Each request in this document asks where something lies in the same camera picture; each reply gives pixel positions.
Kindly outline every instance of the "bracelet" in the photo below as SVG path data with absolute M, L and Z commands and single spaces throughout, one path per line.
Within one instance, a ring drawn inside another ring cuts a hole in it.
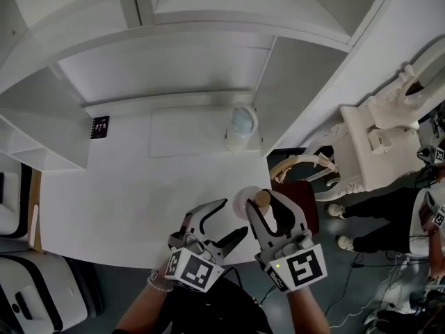
M 174 289 L 173 283 L 160 277 L 157 269 L 152 270 L 150 277 L 147 279 L 147 283 L 150 287 L 160 292 L 170 293 Z

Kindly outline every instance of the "black pants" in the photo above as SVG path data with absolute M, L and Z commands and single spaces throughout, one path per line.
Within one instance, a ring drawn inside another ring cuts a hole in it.
M 377 314 L 377 318 L 385 320 L 378 321 L 375 326 L 386 334 L 417 334 L 428 321 L 428 316 L 424 312 L 416 316 L 381 310 Z
M 390 224 L 354 239 L 354 250 L 360 253 L 377 251 L 410 252 L 412 208 L 419 189 L 402 188 L 384 196 L 369 198 L 346 208 L 344 218 L 383 218 Z

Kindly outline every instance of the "person's right arm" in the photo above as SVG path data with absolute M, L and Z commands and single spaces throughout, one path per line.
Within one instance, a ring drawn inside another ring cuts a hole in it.
M 291 307 L 293 327 L 297 334 L 329 334 L 331 332 L 325 315 L 309 287 L 287 295 Z
M 442 252 L 442 241 L 440 239 L 440 230 L 430 235 L 430 268 L 431 277 L 437 278 L 445 276 L 445 257 Z

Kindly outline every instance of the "black card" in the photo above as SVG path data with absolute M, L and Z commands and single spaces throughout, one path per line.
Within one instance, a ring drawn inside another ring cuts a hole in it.
M 91 139 L 104 138 L 108 133 L 108 124 L 110 121 L 109 116 L 102 116 L 100 118 L 94 118 L 91 127 Z

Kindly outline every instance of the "white cable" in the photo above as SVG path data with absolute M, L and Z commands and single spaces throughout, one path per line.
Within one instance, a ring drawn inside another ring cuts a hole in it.
M 341 328 L 346 323 L 346 321 L 349 319 L 349 317 L 356 317 L 357 315 L 361 315 L 363 313 L 363 310 L 365 310 L 365 309 L 367 309 L 369 307 L 371 302 L 376 298 L 378 292 L 380 291 L 380 287 L 382 286 L 383 282 L 386 282 L 386 281 L 389 280 L 389 282 L 391 283 L 391 272 L 396 268 L 396 266 L 397 266 L 397 257 L 400 257 L 400 256 L 402 256 L 402 254 L 396 256 L 396 261 L 394 262 L 394 266 L 392 267 L 392 269 L 390 269 L 388 271 L 388 278 L 386 280 L 383 280 L 382 282 L 380 282 L 380 284 L 378 285 L 377 291 L 376 291 L 376 295 L 369 300 L 368 304 L 366 304 L 364 307 L 361 307 L 360 311 L 358 313 L 355 313 L 355 314 L 350 313 L 350 314 L 348 314 L 346 316 L 346 318 L 342 321 L 342 323 L 339 326 L 330 326 L 330 328 Z

